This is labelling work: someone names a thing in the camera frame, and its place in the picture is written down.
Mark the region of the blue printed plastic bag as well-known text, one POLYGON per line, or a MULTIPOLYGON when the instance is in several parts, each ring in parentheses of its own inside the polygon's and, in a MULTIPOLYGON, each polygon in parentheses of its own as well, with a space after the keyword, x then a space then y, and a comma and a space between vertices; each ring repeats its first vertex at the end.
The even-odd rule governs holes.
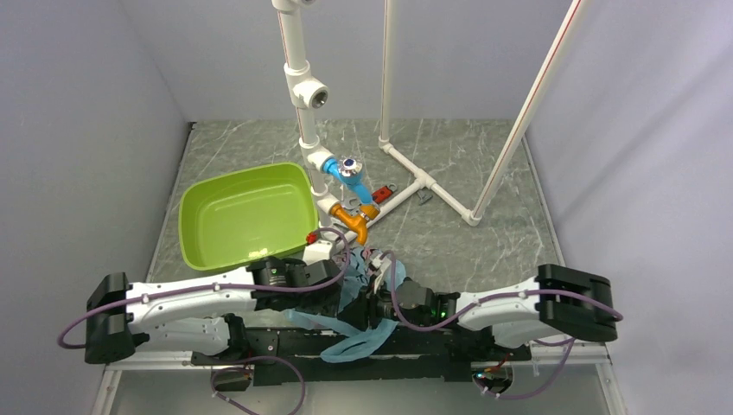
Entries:
POLYGON ((321 360, 340 364, 366 359, 383 346, 397 328, 398 323, 389 318, 380 318, 376 324, 369 322, 367 301, 368 295, 373 293, 370 282, 374 276, 370 260, 380 254, 380 250, 363 247, 351 251, 336 316, 306 310, 284 312, 285 318, 298 328, 330 329, 345 336, 321 351, 321 360))

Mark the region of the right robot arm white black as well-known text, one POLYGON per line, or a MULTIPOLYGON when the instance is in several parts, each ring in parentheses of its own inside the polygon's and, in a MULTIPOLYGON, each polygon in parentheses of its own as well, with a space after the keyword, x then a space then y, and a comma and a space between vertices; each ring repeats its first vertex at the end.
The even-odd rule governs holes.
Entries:
POLYGON ((361 330, 385 320, 421 332, 479 332, 481 355, 496 359, 509 348, 554 335, 584 342, 613 342, 621 314, 607 278, 560 265, 541 265, 534 277, 483 292, 438 292, 399 278, 388 259, 368 266, 371 280, 338 314, 361 330))

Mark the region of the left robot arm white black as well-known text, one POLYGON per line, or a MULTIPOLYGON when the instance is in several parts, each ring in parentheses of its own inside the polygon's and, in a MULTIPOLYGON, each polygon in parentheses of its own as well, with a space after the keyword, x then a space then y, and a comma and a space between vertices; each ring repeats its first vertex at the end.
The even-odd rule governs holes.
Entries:
POLYGON ((235 363, 254 353, 244 317, 260 310, 334 316, 347 267, 332 259, 267 257, 212 277, 144 284, 106 276, 87 301, 84 360, 109 364, 141 351, 191 351, 235 363))

